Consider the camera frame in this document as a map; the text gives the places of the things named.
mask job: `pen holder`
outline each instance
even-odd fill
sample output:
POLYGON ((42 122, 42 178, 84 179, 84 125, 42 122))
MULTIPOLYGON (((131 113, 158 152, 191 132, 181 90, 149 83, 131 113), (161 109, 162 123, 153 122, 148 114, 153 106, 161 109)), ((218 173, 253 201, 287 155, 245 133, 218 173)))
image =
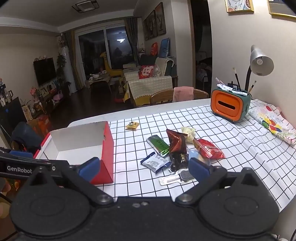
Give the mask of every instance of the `pen holder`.
POLYGON ((242 96, 219 88, 214 89, 211 96, 212 111, 234 123, 239 122, 248 113, 250 103, 250 94, 242 96))

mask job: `sliding glass door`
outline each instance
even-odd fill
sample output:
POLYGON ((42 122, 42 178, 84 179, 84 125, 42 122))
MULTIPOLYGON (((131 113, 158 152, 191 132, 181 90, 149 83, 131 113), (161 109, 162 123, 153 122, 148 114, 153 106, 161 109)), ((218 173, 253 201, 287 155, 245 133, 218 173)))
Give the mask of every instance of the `sliding glass door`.
POLYGON ((91 74, 105 70, 105 64, 112 69, 123 69, 124 64, 134 61, 124 24, 80 32, 78 41, 78 59, 84 83, 91 74), (100 57, 103 52, 107 54, 107 63, 100 57))
POLYGON ((106 33, 112 69, 123 69, 124 64, 134 61, 125 27, 109 28, 106 33))
POLYGON ((100 57, 106 52, 104 31, 80 35, 78 38, 85 77, 89 79, 91 74, 105 70, 104 59, 100 57))

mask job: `television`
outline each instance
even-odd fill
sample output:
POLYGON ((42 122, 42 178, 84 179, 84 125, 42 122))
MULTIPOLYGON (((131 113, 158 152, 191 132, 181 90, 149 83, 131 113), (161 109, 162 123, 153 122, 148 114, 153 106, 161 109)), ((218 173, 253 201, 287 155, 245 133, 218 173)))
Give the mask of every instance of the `television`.
POLYGON ((54 68, 53 58, 34 61, 33 65, 39 85, 43 85, 57 76, 54 68))

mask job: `screw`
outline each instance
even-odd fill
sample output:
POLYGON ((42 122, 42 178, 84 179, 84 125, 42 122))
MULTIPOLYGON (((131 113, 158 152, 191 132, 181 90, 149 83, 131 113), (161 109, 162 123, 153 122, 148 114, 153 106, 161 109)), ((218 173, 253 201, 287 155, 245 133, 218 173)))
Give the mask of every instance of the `screw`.
POLYGON ((135 207, 135 208, 138 208, 138 207, 140 207, 141 205, 140 205, 139 203, 133 203, 132 206, 135 207))
POLYGON ((102 195, 99 195, 98 200, 100 202, 109 202, 111 200, 111 197, 107 194, 102 194, 102 195))
POLYGON ((189 194, 181 194, 180 196, 178 196, 178 199, 181 201, 181 202, 189 202, 193 199, 193 197, 189 194))
POLYGON ((143 202, 141 202, 141 205, 142 205, 142 206, 147 206, 147 205, 149 205, 149 203, 148 203, 148 202, 145 202, 145 201, 143 201, 143 202))

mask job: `ceiling light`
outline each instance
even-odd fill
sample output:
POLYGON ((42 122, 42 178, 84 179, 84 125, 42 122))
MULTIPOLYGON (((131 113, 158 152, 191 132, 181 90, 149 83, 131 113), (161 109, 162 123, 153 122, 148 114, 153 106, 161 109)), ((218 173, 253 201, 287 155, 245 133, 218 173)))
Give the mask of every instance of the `ceiling light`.
POLYGON ((116 41, 119 41, 120 43, 122 43, 125 39, 117 39, 116 41))
POLYGON ((82 12, 87 12, 87 11, 91 11, 96 8, 99 8, 99 5, 96 0, 92 0, 92 1, 83 1, 83 2, 76 3, 72 7, 77 12, 82 13, 82 12))

